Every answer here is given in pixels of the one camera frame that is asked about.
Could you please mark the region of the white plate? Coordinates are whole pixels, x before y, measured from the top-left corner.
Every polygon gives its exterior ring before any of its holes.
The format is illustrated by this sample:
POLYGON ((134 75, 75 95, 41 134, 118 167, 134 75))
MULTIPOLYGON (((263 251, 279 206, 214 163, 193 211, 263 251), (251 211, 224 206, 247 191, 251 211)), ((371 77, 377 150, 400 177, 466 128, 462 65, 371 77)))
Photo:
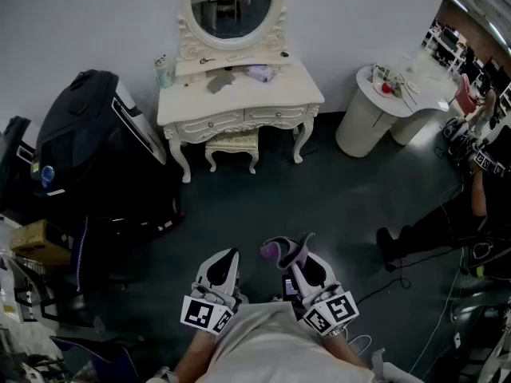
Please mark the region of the white plate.
POLYGON ((374 86, 374 90, 376 91, 376 93, 378 93, 380 96, 385 97, 385 98, 397 98, 397 97, 395 97, 392 94, 392 92, 391 93, 384 93, 382 91, 382 84, 383 83, 389 84, 387 81, 383 81, 383 80, 380 80, 380 79, 374 80, 373 86, 374 86))

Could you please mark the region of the person's white shirt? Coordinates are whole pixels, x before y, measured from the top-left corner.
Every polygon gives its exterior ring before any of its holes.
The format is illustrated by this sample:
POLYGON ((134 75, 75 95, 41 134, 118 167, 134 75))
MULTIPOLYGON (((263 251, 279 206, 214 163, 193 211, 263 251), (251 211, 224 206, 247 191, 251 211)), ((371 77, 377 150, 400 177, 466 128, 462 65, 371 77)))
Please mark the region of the person's white shirt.
POLYGON ((208 370, 195 383, 374 383, 368 369, 326 351, 287 302, 242 305, 216 336, 208 370))

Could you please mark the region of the purple tissue pack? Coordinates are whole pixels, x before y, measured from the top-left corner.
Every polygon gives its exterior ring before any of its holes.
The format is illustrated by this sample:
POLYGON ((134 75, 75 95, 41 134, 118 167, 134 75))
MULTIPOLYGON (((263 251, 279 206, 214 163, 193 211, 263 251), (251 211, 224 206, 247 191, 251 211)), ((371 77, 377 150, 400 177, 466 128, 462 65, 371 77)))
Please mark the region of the purple tissue pack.
POLYGON ((267 65, 250 65, 245 73, 257 81, 269 82, 275 76, 275 70, 267 65))

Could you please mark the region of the person's right forearm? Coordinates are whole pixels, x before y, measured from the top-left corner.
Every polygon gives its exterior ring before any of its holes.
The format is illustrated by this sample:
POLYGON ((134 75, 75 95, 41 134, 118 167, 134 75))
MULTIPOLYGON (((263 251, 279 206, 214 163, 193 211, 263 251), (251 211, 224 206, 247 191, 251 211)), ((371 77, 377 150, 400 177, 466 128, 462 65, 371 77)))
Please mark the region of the person's right forearm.
POLYGON ((322 342, 324 349, 332 356, 341 361, 345 361, 346 363, 368 369, 366 363, 349 346, 345 338, 341 336, 336 338, 326 338, 325 336, 321 336, 320 341, 322 342))

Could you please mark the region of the purple cloth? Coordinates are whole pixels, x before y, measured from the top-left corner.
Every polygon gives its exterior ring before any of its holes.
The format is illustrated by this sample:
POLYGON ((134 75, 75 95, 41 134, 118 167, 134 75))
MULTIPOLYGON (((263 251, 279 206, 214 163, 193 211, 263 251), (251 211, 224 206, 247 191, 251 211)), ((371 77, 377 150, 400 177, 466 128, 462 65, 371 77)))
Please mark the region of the purple cloth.
POLYGON ((307 243, 313 236, 314 232, 305 233, 300 240, 276 236, 263 243, 260 254, 266 259, 276 259, 276 266, 280 270, 287 270, 293 265, 303 269, 309 254, 307 243))

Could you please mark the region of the pink chair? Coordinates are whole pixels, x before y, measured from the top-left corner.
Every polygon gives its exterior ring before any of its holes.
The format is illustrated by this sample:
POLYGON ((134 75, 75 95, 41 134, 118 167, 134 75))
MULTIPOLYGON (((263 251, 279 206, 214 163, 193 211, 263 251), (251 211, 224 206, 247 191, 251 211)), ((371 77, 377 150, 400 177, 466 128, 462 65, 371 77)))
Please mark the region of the pink chair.
POLYGON ((463 73, 460 76, 458 90, 454 95, 454 100, 458 103, 459 108, 465 116, 473 113, 477 108, 477 100, 471 95, 469 86, 469 78, 463 73))

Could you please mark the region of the black and white massage chair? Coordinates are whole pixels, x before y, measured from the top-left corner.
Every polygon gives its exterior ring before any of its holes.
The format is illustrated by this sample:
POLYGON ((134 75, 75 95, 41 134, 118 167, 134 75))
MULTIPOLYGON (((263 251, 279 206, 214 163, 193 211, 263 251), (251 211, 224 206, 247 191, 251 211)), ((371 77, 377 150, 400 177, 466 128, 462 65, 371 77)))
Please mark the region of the black and white massage chair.
POLYGON ((31 176, 35 195, 62 213, 141 235, 183 219, 176 169, 120 78, 91 69, 46 114, 31 176))
POLYGON ((34 150, 23 137, 30 120, 14 116, 0 132, 0 211, 25 215, 33 201, 31 162, 34 150))

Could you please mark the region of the black garment with white stripe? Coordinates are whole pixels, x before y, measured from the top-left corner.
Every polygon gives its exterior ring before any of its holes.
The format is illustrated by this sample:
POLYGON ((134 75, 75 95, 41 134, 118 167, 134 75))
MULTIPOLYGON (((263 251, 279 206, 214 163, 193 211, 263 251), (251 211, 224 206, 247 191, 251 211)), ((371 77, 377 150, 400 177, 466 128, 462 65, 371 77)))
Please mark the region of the black garment with white stripe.
POLYGON ((86 216, 77 230, 71 251, 70 279, 80 294, 99 291, 110 285, 126 288, 136 279, 117 267, 122 251, 119 238, 101 219, 86 216))

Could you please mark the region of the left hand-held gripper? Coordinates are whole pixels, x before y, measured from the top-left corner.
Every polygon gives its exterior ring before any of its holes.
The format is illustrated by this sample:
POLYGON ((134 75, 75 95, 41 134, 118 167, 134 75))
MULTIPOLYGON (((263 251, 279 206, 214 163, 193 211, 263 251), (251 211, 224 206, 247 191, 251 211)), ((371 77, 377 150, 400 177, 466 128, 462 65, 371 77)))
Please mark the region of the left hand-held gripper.
POLYGON ((236 248, 220 251, 201 263, 185 295, 180 322, 213 335, 222 332, 248 297, 237 287, 240 276, 240 253, 236 248))

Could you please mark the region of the white round side table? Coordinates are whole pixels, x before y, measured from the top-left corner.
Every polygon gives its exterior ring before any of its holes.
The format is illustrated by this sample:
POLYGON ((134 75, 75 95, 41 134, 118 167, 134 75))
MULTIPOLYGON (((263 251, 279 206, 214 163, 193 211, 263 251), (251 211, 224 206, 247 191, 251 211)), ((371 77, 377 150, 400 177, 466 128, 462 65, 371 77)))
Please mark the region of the white round side table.
POLYGON ((348 156, 362 158, 389 133, 399 145, 407 145, 436 113, 449 111, 448 102, 432 88, 411 86, 405 77, 402 98, 385 98, 374 90, 374 65, 356 74, 357 89, 348 106, 335 139, 348 156))

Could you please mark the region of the person's left forearm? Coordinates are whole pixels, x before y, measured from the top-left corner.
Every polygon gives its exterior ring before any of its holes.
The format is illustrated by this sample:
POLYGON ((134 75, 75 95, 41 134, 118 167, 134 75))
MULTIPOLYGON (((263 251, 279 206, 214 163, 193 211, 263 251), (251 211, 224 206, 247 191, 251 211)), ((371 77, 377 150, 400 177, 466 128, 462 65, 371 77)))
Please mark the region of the person's left forearm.
POLYGON ((216 336, 197 330, 174 373, 179 383, 195 383, 206 374, 216 348, 216 336))

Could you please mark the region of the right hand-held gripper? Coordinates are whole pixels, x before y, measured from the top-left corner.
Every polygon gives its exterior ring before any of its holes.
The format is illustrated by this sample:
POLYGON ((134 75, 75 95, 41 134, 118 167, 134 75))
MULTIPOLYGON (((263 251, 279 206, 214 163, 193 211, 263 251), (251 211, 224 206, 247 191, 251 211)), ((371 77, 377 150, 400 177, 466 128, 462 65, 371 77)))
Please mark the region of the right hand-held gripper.
POLYGON ((306 310, 304 322, 320 336, 345 326, 359 316, 358 308, 350 291, 337 282, 329 263, 315 253, 307 253, 293 263, 289 273, 294 288, 304 298, 306 310))

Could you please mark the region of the ornate white oval mirror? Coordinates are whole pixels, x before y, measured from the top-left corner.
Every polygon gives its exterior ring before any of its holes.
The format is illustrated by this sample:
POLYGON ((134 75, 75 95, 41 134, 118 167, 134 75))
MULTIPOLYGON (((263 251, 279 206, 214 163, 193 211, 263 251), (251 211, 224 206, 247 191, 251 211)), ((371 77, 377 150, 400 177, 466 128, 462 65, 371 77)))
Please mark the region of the ornate white oval mirror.
POLYGON ((176 75, 245 65, 287 64, 283 0, 181 0, 176 75), (231 55, 252 58, 227 62, 231 55), (201 65, 201 58, 215 58, 201 65))

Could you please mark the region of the pale flower bouquet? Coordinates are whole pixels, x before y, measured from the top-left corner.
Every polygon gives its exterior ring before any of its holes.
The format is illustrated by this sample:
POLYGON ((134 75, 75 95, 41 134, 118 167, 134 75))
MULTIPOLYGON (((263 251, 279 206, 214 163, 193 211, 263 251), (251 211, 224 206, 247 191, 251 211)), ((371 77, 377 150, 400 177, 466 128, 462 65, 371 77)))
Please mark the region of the pale flower bouquet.
POLYGON ((402 93, 406 89, 405 84, 406 80, 404 76, 400 73, 397 75, 394 75, 389 81, 388 81, 390 87, 392 88, 392 94, 397 98, 402 98, 402 93))

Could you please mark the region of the cardboard box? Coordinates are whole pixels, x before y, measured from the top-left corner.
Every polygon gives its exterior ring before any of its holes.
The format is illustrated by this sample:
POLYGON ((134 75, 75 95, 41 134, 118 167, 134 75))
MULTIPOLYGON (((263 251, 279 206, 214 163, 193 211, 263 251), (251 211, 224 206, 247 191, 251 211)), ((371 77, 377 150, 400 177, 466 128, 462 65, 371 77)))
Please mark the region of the cardboard box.
POLYGON ((10 250, 43 265, 64 266, 71 262, 72 241, 60 227, 42 219, 12 230, 10 250))

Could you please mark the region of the white dressing table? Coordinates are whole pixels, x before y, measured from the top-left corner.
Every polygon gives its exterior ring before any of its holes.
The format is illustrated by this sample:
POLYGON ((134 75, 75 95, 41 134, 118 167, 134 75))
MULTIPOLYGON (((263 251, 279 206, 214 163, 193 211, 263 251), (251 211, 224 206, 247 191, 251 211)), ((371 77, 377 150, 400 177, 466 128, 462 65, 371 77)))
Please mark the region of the white dressing table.
POLYGON ((302 147, 310 138, 314 119, 324 96, 298 59, 279 67, 269 82, 243 72, 217 93, 207 85, 220 73, 202 81, 176 83, 159 95, 157 123, 163 128, 173 159, 183 169, 182 182, 191 182, 191 171, 181 148, 200 144, 221 133, 236 133, 264 126, 292 130, 293 160, 303 162, 302 147))

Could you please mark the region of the white upholstered stool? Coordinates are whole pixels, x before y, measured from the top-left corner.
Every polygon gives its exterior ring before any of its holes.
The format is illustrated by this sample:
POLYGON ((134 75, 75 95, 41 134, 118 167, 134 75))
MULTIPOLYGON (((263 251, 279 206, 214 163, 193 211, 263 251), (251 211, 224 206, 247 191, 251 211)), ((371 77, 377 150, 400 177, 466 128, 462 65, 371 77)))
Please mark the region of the white upholstered stool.
POLYGON ((221 133, 207 140, 204 154, 205 159, 211 165, 210 172, 216 171, 216 162, 213 158, 215 152, 246 152, 252 158, 248 170, 252 175, 255 175, 256 165, 259 161, 259 129, 221 133))

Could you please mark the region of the gray cloth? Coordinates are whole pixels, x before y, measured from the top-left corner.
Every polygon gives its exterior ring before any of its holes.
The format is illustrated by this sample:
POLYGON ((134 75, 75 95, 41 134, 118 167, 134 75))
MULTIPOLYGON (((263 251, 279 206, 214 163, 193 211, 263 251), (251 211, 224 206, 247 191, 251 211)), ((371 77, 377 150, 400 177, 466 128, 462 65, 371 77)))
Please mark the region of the gray cloth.
POLYGON ((219 73, 207 85, 207 90, 211 94, 218 93, 224 86, 231 85, 236 79, 235 75, 231 72, 219 73))

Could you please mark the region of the cartoon print water bottle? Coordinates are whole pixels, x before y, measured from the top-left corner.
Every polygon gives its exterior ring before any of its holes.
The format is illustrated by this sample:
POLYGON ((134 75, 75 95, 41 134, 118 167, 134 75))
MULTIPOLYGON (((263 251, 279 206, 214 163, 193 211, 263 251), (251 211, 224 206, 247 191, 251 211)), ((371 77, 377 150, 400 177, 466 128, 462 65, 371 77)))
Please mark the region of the cartoon print water bottle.
POLYGON ((165 54, 155 58, 154 71, 157 82, 162 89, 172 86, 172 72, 165 54))

